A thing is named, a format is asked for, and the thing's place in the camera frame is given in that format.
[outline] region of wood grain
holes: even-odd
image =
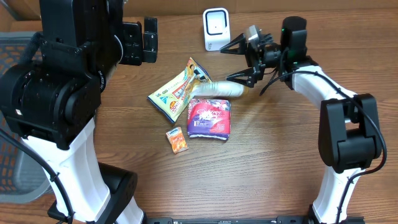
[[[8,13],[7,9],[0,4],[0,32],[9,32],[11,23],[15,19]]]
[[[232,36],[257,24],[279,40],[283,18],[293,15],[308,20],[308,54],[325,73],[377,99],[387,164],[359,180],[348,213],[365,216],[367,223],[398,223],[398,10],[232,14]],[[306,214],[324,172],[317,149],[319,111],[279,82],[258,97],[266,81],[259,82],[248,96],[231,100],[228,141],[188,139],[190,149],[175,156],[165,137],[173,125],[146,96],[181,72],[189,57],[214,80],[246,68],[246,63],[243,56],[205,51],[201,16],[158,20],[157,62],[120,65],[102,94],[95,134],[98,160],[138,173],[135,199],[150,217]],[[39,22],[12,25],[13,31],[40,28]],[[186,120],[185,111],[175,125],[185,133]],[[53,200],[46,195],[27,205],[2,204],[0,223],[53,223],[46,214]]]

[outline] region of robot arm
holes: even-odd
[[[66,196],[46,173],[57,198],[48,215],[61,222],[141,224],[144,218],[133,197],[137,175],[98,163],[93,142],[93,117],[116,65],[157,58],[157,20],[146,17],[142,34],[139,22],[123,22],[123,4],[40,0],[43,34],[0,78],[0,110],[11,131],[65,189]],[[43,60],[33,62],[38,47]]]
[[[273,43],[270,34],[262,35],[256,26],[252,26],[220,51],[245,55],[250,67],[229,75],[227,80],[253,87],[262,80],[266,68],[275,68],[279,73],[277,79],[307,97],[320,110],[318,150],[326,169],[320,193],[310,207],[309,219],[314,224],[334,224],[337,219],[338,223],[347,219],[346,208],[358,181],[354,176],[368,168],[381,154],[374,128],[365,122],[363,114],[346,97],[361,105],[378,128],[377,106],[371,95],[357,95],[343,88],[307,56],[305,26],[306,20],[301,17],[286,18],[280,45]],[[237,44],[237,49],[229,49]],[[347,122],[359,123],[359,128],[346,130]]]

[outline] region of purple snack package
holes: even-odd
[[[227,140],[231,133],[228,100],[192,99],[188,105],[188,135]]]

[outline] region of food package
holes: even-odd
[[[172,145],[174,154],[189,149],[180,127],[174,128],[173,130],[167,132],[166,136],[170,144]]]
[[[227,140],[231,133],[231,104],[228,100],[193,99],[188,106],[188,135]]]
[[[191,92],[201,83],[211,83],[211,79],[206,70],[190,58],[184,71],[148,99],[174,123],[193,98]]]

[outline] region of white plug-in device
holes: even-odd
[[[208,51],[219,50],[231,41],[229,15],[224,8],[207,9],[203,13],[205,48]]]

